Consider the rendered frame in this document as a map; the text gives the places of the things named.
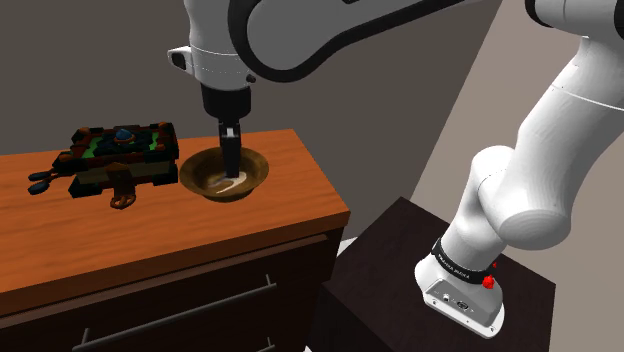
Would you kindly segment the brown wooden chest of drawers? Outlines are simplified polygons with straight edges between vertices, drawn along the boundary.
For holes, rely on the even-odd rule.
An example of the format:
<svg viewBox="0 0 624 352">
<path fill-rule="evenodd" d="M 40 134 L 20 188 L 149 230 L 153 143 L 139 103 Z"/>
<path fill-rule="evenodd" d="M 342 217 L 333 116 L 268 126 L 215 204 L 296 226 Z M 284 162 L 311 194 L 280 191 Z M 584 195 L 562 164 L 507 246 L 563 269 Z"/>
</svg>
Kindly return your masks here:
<svg viewBox="0 0 624 352">
<path fill-rule="evenodd" d="M 295 132 L 249 133 L 267 179 L 232 203 L 143 185 L 114 210 L 48 152 L 0 156 L 0 352 L 303 352 L 349 210 Z"/>
</svg>

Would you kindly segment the dark multicoloured toy box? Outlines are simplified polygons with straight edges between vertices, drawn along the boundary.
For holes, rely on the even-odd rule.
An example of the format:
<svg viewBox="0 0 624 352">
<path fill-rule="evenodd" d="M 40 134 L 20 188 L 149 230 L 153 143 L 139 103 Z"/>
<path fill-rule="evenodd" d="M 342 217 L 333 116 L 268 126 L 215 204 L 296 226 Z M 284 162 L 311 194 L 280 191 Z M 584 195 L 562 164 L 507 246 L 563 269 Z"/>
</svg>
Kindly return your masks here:
<svg viewBox="0 0 624 352">
<path fill-rule="evenodd" d="M 123 210 L 137 199 L 141 184 L 162 186 L 178 182 L 179 146 L 170 122 L 105 129 L 82 127 L 72 145 L 58 154 L 47 171 L 32 173 L 28 192 L 41 194 L 52 181 L 72 177 L 68 192 L 74 198 L 99 195 L 111 189 L 110 207 Z"/>
</svg>

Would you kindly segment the brown wooden bowl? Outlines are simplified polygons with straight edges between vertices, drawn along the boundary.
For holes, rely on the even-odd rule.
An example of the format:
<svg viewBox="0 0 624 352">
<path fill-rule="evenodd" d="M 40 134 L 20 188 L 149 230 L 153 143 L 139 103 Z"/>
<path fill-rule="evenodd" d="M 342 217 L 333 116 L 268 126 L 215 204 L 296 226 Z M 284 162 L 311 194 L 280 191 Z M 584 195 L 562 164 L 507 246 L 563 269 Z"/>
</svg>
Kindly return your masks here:
<svg viewBox="0 0 624 352">
<path fill-rule="evenodd" d="M 191 192 L 211 201 L 227 203 L 245 198 L 265 181 L 269 173 L 266 158 L 249 148 L 241 148 L 239 176 L 228 178 L 220 147 L 198 152 L 179 170 L 179 180 Z"/>
</svg>

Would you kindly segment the dark robot stand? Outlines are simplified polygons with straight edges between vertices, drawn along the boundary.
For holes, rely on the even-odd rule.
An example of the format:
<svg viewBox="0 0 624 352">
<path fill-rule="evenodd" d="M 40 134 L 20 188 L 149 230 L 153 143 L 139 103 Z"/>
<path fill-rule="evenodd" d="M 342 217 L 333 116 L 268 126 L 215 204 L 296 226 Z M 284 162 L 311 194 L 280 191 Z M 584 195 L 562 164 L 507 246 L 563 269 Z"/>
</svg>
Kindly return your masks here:
<svg viewBox="0 0 624 352">
<path fill-rule="evenodd" d="M 428 307 L 414 267 L 447 223 L 397 199 L 336 259 L 322 284 L 312 352 L 549 352 L 556 286 L 505 255 L 500 333 L 484 339 Z"/>
</svg>

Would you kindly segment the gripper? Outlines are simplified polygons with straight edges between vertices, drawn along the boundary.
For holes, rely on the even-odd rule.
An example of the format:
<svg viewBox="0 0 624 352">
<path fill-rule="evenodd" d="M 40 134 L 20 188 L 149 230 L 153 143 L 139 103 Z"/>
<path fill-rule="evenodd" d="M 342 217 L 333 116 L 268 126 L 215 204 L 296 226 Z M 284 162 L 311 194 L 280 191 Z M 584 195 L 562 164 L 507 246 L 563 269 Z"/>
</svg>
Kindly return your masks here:
<svg viewBox="0 0 624 352">
<path fill-rule="evenodd" d="M 219 143 L 222 151 L 225 175 L 237 178 L 241 159 L 241 135 L 238 121 L 251 111 L 250 87 L 239 90 L 219 90 L 201 84 L 203 107 L 207 114 L 219 120 Z"/>
</svg>

